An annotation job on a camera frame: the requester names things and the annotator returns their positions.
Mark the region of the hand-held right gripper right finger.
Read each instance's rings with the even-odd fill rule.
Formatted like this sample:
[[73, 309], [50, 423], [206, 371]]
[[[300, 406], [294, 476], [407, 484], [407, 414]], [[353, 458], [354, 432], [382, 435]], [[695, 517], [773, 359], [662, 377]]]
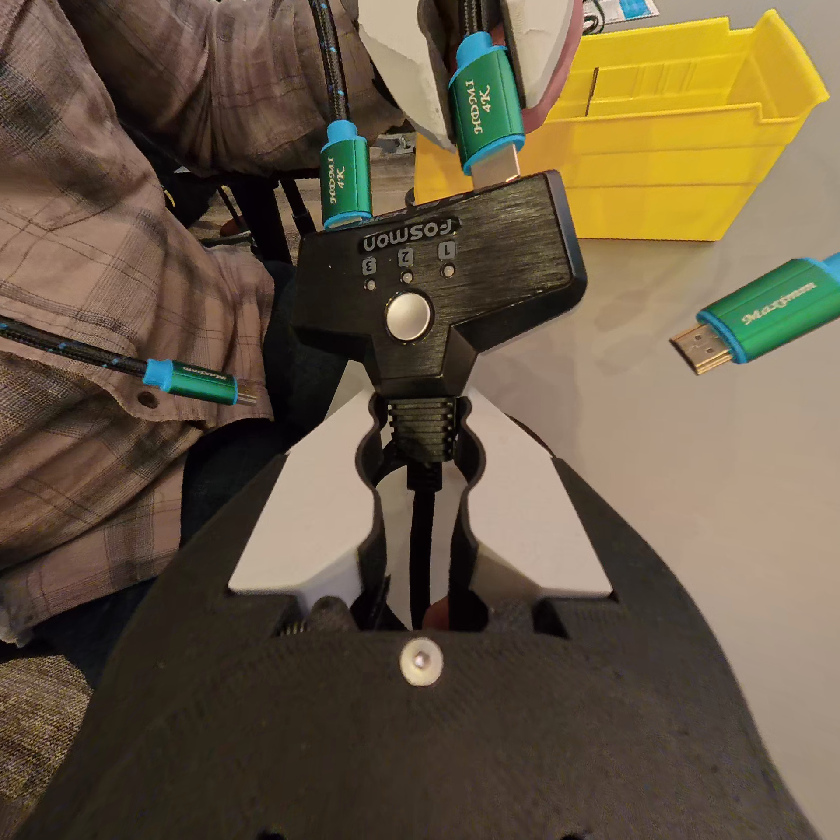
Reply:
[[459, 411], [455, 464], [466, 488], [454, 528], [454, 586], [481, 600], [612, 594], [559, 460], [474, 387]]

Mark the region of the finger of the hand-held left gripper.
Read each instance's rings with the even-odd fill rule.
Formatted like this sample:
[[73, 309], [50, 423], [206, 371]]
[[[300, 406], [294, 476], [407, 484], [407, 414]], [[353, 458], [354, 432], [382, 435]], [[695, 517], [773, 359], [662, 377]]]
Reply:
[[583, 34], [582, 1], [507, 1], [506, 39], [521, 105], [559, 98]]
[[455, 147], [448, 59], [460, 34], [457, 5], [358, 2], [360, 38], [385, 89], [415, 131], [439, 148]]

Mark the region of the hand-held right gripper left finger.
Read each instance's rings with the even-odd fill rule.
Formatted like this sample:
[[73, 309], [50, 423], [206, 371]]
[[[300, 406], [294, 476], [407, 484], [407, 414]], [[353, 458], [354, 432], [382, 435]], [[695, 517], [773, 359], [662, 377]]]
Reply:
[[361, 549], [375, 531], [375, 492], [363, 478], [363, 442], [381, 442], [373, 391], [360, 391], [287, 453], [230, 591], [298, 600], [357, 599]]

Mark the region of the black hdmi switch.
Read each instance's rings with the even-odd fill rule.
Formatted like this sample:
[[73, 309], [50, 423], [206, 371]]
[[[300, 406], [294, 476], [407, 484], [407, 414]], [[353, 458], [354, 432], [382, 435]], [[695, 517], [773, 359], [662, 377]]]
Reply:
[[546, 171], [306, 237], [291, 322], [387, 400], [463, 394], [478, 356], [570, 312], [587, 277]]

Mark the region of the person's left forearm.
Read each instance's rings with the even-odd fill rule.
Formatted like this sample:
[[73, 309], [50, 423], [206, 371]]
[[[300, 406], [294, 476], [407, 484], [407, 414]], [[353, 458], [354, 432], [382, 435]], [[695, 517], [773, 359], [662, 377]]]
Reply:
[[59, 2], [118, 115], [189, 169], [315, 170], [333, 120], [309, 2]]

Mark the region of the white paper with blue print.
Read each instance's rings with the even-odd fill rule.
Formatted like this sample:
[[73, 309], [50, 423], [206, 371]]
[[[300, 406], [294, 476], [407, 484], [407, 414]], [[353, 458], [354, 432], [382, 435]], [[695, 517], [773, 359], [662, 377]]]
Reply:
[[654, 1], [583, 1], [583, 35], [599, 35], [606, 26], [656, 16]]

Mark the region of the yellow plastic bin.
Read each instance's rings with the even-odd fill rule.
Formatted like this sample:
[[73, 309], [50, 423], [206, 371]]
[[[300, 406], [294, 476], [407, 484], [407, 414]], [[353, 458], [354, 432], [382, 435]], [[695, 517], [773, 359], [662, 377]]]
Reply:
[[561, 173], [580, 238], [716, 242], [829, 97], [773, 9], [585, 36], [520, 170]]

